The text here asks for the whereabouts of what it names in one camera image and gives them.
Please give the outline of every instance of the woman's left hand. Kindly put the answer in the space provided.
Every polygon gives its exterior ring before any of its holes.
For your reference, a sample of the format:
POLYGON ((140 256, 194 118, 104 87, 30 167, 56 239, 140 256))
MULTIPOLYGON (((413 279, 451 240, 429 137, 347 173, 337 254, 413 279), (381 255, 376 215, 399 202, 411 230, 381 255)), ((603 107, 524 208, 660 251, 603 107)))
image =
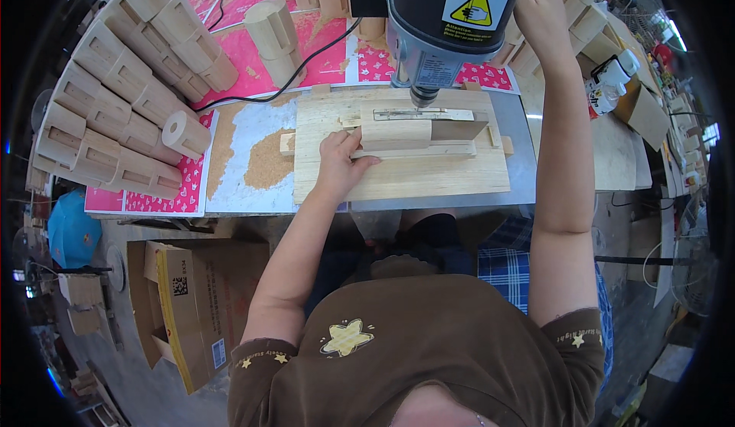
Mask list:
POLYGON ((322 140, 319 145, 321 155, 319 177, 312 193, 318 193, 320 198, 332 200, 337 206, 360 182, 365 171, 371 165, 380 163, 380 159, 375 156, 364 156, 354 162, 350 159, 362 137, 363 130, 358 127, 352 134, 342 130, 332 132, 322 140))

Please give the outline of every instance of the star print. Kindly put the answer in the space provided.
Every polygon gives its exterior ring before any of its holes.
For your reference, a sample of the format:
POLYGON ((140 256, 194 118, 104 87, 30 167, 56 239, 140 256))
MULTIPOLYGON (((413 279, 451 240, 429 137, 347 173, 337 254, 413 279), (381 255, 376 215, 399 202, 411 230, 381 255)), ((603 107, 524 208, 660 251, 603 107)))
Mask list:
POLYGON ((322 353, 337 352, 340 357, 346 357, 353 350, 375 337, 372 334, 363 333, 363 321, 359 318, 349 322, 346 326, 329 326, 329 334, 332 336, 331 340, 320 351, 322 353))
POLYGON ((572 341, 572 345, 577 346, 577 349, 579 349, 580 345, 584 344, 584 340, 582 339, 583 334, 579 334, 578 336, 574 336, 574 341, 572 341))

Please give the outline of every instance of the barcode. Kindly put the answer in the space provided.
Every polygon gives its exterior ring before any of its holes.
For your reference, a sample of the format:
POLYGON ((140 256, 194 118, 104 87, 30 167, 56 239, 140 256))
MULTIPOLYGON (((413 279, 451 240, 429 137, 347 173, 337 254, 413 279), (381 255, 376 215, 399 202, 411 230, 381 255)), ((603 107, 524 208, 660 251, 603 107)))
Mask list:
POLYGON ((215 360, 215 369, 225 364, 227 357, 225 355, 225 339, 212 344, 212 358, 215 360))
POLYGON ((189 294, 189 287, 186 283, 186 277, 174 277, 173 281, 173 295, 181 296, 182 294, 189 294))

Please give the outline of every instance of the dark pants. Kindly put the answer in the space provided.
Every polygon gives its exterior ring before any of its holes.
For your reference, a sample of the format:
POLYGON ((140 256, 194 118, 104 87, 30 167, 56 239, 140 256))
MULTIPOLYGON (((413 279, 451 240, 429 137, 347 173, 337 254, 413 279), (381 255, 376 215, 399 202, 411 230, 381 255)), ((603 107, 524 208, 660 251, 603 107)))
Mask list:
POLYGON ((304 305, 307 317, 351 275, 356 274, 357 281, 370 280, 368 273, 373 262, 405 254, 435 265, 443 273, 476 275, 472 272, 472 259, 459 239, 456 220, 450 214, 433 214, 420 220, 408 231, 396 233, 395 242, 381 250, 366 246, 357 225, 351 222, 327 235, 314 287, 304 305))

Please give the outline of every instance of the woman's hand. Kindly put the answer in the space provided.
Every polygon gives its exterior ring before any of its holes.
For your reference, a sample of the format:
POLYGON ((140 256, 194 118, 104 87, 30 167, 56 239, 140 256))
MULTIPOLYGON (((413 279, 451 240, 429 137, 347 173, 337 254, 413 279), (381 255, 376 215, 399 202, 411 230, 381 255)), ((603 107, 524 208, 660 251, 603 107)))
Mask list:
POLYGON ((360 182, 370 165, 380 163, 375 156, 364 156, 352 162, 350 156, 360 145, 362 137, 363 129, 358 127, 352 135, 342 130, 332 132, 322 140, 319 145, 319 177, 312 193, 318 193, 322 199, 333 200, 336 207, 360 182))
POLYGON ((562 0, 517 0, 514 13, 543 67, 551 69, 574 62, 562 0))

